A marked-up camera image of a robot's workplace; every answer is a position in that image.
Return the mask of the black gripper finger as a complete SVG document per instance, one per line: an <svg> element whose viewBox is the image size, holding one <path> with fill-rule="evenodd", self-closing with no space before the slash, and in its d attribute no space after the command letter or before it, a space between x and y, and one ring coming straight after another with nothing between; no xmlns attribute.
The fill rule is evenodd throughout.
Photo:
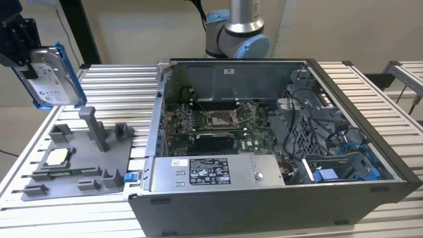
<svg viewBox="0 0 423 238"><path fill-rule="evenodd" d="M21 67L19 72L21 72L25 79L37 79L38 78L38 75L37 75L30 63L26 63L25 66Z"/></svg>

